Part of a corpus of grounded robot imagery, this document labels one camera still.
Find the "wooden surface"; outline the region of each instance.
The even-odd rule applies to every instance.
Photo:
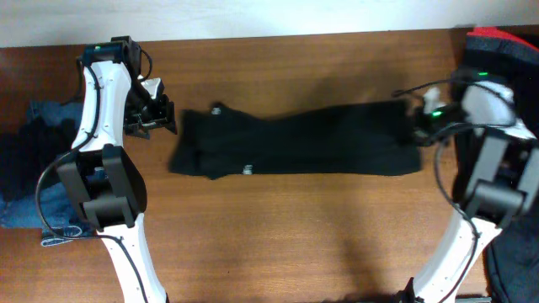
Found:
[[[514,28],[513,31],[530,31]],[[388,99],[394,89],[448,77],[464,31],[142,43],[176,109],[220,100],[267,117]],[[74,92],[81,46],[1,49],[0,121],[16,130],[33,100]],[[146,181],[146,234],[171,302],[316,302],[402,289],[435,250],[451,208],[424,170],[230,176],[167,172],[178,137],[126,137]],[[442,167],[450,184],[455,161]],[[483,262],[461,293],[486,294]],[[101,242],[40,246],[38,230],[0,230],[1,302],[122,302]]]

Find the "black cable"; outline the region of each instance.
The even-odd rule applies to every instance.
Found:
[[[142,78],[140,80],[141,82],[145,82],[150,77],[150,75],[152,74],[153,61],[152,61],[152,58],[150,57],[150,55],[148,55],[148,53],[146,53],[146,51],[143,50],[142,48],[141,48],[141,53],[146,56],[146,58],[148,59],[148,64],[150,65],[149,70],[148,70],[148,74],[144,78]]]
[[[402,90],[402,89],[396,90],[391,95],[392,95],[392,97],[397,98],[397,97],[400,97],[400,96],[402,96],[404,94],[410,94],[410,93],[415,92],[417,90],[420,90],[422,88],[427,88],[427,87],[442,84],[442,83],[466,84],[466,85],[470,85],[470,86],[474,86],[474,87],[477,87],[477,88],[484,89],[484,90],[488,91],[489,93],[491,93],[492,95],[494,95],[496,98],[500,99],[511,111],[514,111],[514,109],[515,109],[514,104],[507,101],[504,97],[502,97],[498,92],[496,92],[492,88],[489,88],[489,87],[486,87],[484,85],[478,84],[478,83],[476,83],[474,81],[464,80],[464,79],[461,79],[461,78],[448,78],[448,79],[436,80],[436,81],[433,81],[433,82],[427,82],[427,83],[421,84],[421,85],[419,85],[419,86],[417,86],[415,88],[409,88],[409,89],[404,89],[404,90]]]
[[[466,266],[464,267],[464,270],[462,271],[461,276],[455,282],[455,285],[453,285],[453,288],[447,293],[447,295],[445,295],[439,301],[439,303],[445,302],[447,300],[447,298],[449,298],[460,287],[461,282],[464,280],[464,277],[466,277],[467,271],[472,266],[473,256],[475,256],[475,253],[478,250],[479,237],[481,236],[481,234],[478,231],[478,228],[475,226],[472,219],[466,214],[466,212],[464,212],[464,210],[461,209],[461,206],[459,204],[457,204],[457,203],[455,203],[455,201],[453,201],[453,199],[449,196],[446,189],[444,188],[444,184],[441,181],[440,159],[441,159],[441,155],[442,155],[442,153],[444,151],[444,148],[445,148],[448,141],[449,141],[449,137],[445,137],[438,144],[438,146],[436,147],[436,153],[435,153],[435,179],[436,179],[436,185],[438,186],[438,189],[440,190],[440,192],[442,193],[442,195],[446,199],[447,203],[449,203],[453,207],[453,209],[455,209],[456,212],[458,212],[462,216],[462,218],[472,228],[473,246],[472,246],[472,253],[470,254],[470,258],[468,259],[468,262],[466,263]]]
[[[78,86],[77,91],[73,95],[73,97],[69,98],[66,102],[60,104],[60,106],[68,105],[70,103],[76,102],[81,99],[83,96],[83,62],[80,58],[77,58],[75,60],[75,64],[77,64],[77,74],[78,74]]]
[[[447,143],[449,142],[449,138],[451,136],[457,135],[457,134],[459,134],[461,132],[468,131],[468,130],[474,130],[474,129],[477,129],[477,128],[487,129],[487,128],[490,128],[490,127],[492,127],[492,128],[511,127],[511,126],[514,126],[516,124],[515,106],[511,102],[509,102],[508,100],[503,98],[498,92],[496,92],[492,88],[488,88],[488,87],[485,87],[485,86],[483,86],[481,84],[477,84],[477,83],[472,82],[472,81],[466,81],[466,80],[463,80],[463,79],[449,78],[449,79],[437,80],[437,81],[433,81],[433,82],[427,82],[427,83],[419,85],[419,86],[417,86],[415,88],[410,88],[410,89],[406,89],[406,90],[397,90],[397,91],[392,93],[392,97],[396,98],[396,97],[400,97],[400,96],[402,96],[404,94],[411,94],[411,93],[413,93],[413,92],[415,92],[415,91],[417,91],[417,90],[419,90],[421,88],[427,88],[429,86],[442,84],[442,83],[466,84],[466,85],[469,85],[469,86],[475,86],[477,88],[481,88],[481,89],[491,93],[496,98],[500,99],[505,104],[505,106],[507,106],[507,108],[513,114],[513,117],[512,117],[513,119],[509,123],[505,123],[505,124],[473,124],[473,123],[467,123],[467,122],[457,122],[457,123],[450,124],[450,125],[448,125],[446,127],[443,127],[442,129],[436,131],[427,140],[429,142],[435,142],[435,141],[440,140],[438,146],[436,147],[435,162],[434,162],[436,185],[438,186],[438,189],[440,190],[440,192],[441,192],[442,196],[444,197],[444,199],[446,199],[447,203],[449,203],[449,205],[451,205],[451,207],[454,210],[456,210],[456,212],[459,213],[462,216],[462,219],[464,219],[470,225],[470,227],[472,228],[472,236],[473,236],[472,253],[471,253],[470,258],[468,259],[468,261],[466,263],[466,266],[464,267],[464,270],[462,271],[461,276],[455,282],[453,288],[449,291],[449,293],[447,293],[440,300],[439,303],[445,302],[460,287],[461,282],[464,280],[464,277],[466,277],[467,271],[472,266],[473,256],[476,254],[476,252],[478,250],[479,237],[481,236],[481,234],[479,233],[477,227],[473,223],[472,219],[466,214],[466,212],[464,212],[464,210],[461,209],[461,206],[458,203],[453,201],[453,199],[447,193],[446,189],[444,188],[444,184],[441,181],[440,160],[441,160],[441,155],[442,155],[442,153],[444,151],[444,148],[446,147]]]
[[[35,207],[37,209],[38,216],[40,217],[41,222],[45,226],[46,230],[50,232],[54,237],[65,239],[65,240],[109,239],[109,240],[114,241],[116,244],[118,244],[118,246],[124,252],[125,257],[127,258],[127,261],[129,261],[129,264],[133,268],[133,271],[135,272],[135,276],[136,276],[136,279],[138,280],[138,284],[140,285],[144,302],[148,303],[148,299],[146,296],[146,291],[144,290],[144,284],[142,283],[141,275],[139,274],[138,269],[136,268],[136,265],[133,262],[133,259],[131,258],[131,255],[129,254],[129,252],[127,252],[125,245],[122,243],[123,238],[117,238],[117,237],[112,237],[112,236],[107,236],[107,235],[96,235],[96,236],[87,236],[87,237],[70,237],[70,236],[60,235],[52,228],[49,222],[47,222],[46,218],[43,216],[43,210],[41,209],[41,197],[40,197],[41,187],[43,186],[44,180],[46,179],[48,174],[53,169],[55,169],[63,159],[71,156],[74,152],[78,152],[81,148],[83,148],[86,144],[88,144],[93,139],[93,136],[95,135],[95,131],[98,128],[99,112],[101,110],[101,87],[99,86],[98,78],[95,75],[95,72],[93,71],[92,67],[87,66],[87,69],[90,71],[90,74],[92,75],[94,89],[96,92],[96,105],[95,105],[96,109],[95,109],[95,116],[93,118],[92,129],[91,131],[86,133],[87,137],[81,144],[77,145],[76,147],[74,147],[73,149],[71,149],[64,155],[62,155],[61,157],[58,157],[54,162],[52,162],[45,168],[43,173],[41,173],[40,178],[38,179],[38,182],[37,182],[37,186],[35,187]]]

